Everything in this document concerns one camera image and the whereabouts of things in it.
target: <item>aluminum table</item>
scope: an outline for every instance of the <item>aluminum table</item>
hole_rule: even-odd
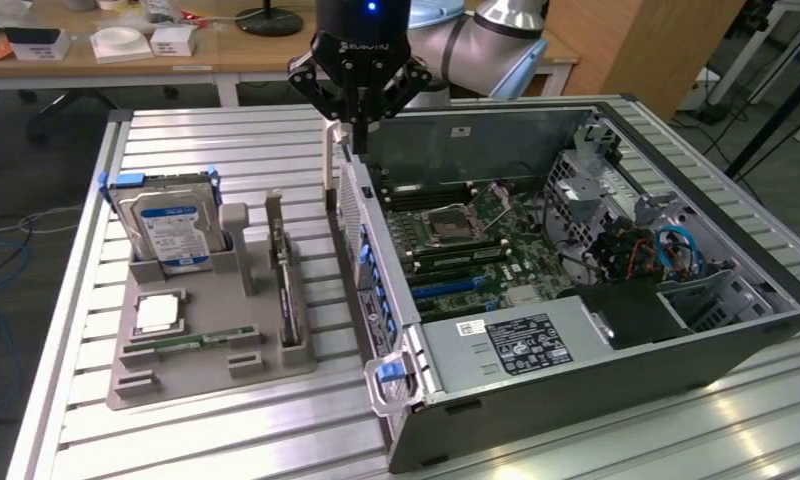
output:
[[[606,100],[800,279],[800,240],[639,103]],[[10,478],[800,479],[800,334],[707,388],[411,474],[386,471],[322,196],[323,121],[311,107],[116,113],[96,166],[148,174],[216,165],[223,197],[267,233],[284,190],[306,256],[319,368],[287,381],[114,412],[104,405],[130,243],[91,182]],[[650,192],[665,182],[629,147]]]

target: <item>white box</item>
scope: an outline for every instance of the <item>white box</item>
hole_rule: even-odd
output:
[[[63,30],[54,43],[14,43],[19,60],[63,60],[71,48],[71,35]]]
[[[691,112],[698,110],[699,107],[703,106],[703,103],[706,103],[709,93],[715,88],[719,81],[721,77],[718,74],[703,68],[699,72],[699,77],[697,77],[697,81],[694,82],[694,86],[691,87],[691,91],[685,97],[682,105],[679,105],[679,111]]]
[[[136,42],[135,46],[122,46],[119,48],[114,48],[96,41],[95,35],[92,35],[90,41],[92,42],[92,50],[95,50],[98,63],[128,62],[131,60],[142,60],[143,58],[154,58],[155,56],[146,37],[143,37],[142,42]]]
[[[196,27],[159,28],[151,37],[151,49],[159,57],[191,57],[196,51]]]

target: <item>floor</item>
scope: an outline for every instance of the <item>floor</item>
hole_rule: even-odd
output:
[[[723,71],[729,68],[742,39],[725,41],[714,58],[713,68]],[[769,47],[763,48],[753,66],[742,79],[747,80],[755,69],[775,55]],[[725,153],[735,155],[763,125],[785,95],[800,79],[800,64],[795,64],[763,104],[747,110],[747,121],[737,122],[721,142]],[[216,95],[211,87],[190,86],[180,89],[179,100],[167,100],[163,89],[114,89],[108,95],[123,108],[156,109],[214,107]],[[302,103],[296,93],[284,84],[252,84],[242,86],[246,104]],[[40,92],[39,105],[44,105],[56,96],[54,92]],[[0,214],[43,212],[54,207],[76,205],[82,202],[90,187],[90,177],[107,121],[107,112],[92,102],[75,105],[58,119],[51,128],[51,142],[46,146],[27,144],[22,126],[36,111],[35,105],[22,104],[15,92],[0,95]],[[685,114],[679,122],[697,125],[695,119]],[[800,123],[800,108],[789,121],[794,126]],[[711,140],[706,134],[717,136],[727,122],[715,126],[678,128],[683,137],[703,150]],[[789,126],[775,135],[782,138]],[[718,151],[709,157],[723,165]],[[750,183],[762,197],[767,208],[800,236],[800,144],[790,140],[755,173]],[[44,217],[36,228],[51,229],[76,222],[79,212],[70,211]],[[3,220],[0,226],[10,224]],[[35,235],[31,243],[32,262],[23,275],[0,289],[0,313],[11,324],[16,352],[23,370],[23,388],[0,408],[0,478],[11,459],[19,420],[23,416],[26,396],[30,393],[40,350],[44,345],[51,312],[56,303],[62,277],[68,259],[74,231]],[[23,240],[20,232],[0,234],[0,241]],[[11,248],[0,247],[3,255]],[[11,352],[0,344],[0,400],[12,385],[14,363]]]

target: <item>blue pcie slot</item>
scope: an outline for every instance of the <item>blue pcie slot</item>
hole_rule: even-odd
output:
[[[471,280],[462,280],[459,282],[443,283],[429,287],[418,287],[412,289],[412,298],[419,300],[422,298],[433,298],[441,295],[450,295],[453,293],[471,292],[481,287],[486,281],[487,276],[482,275],[473,278]]]

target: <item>warning label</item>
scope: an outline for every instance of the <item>warning label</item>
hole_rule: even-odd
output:
[[[486,326],[505,371],[521,375],[573,361],[545,313]]]

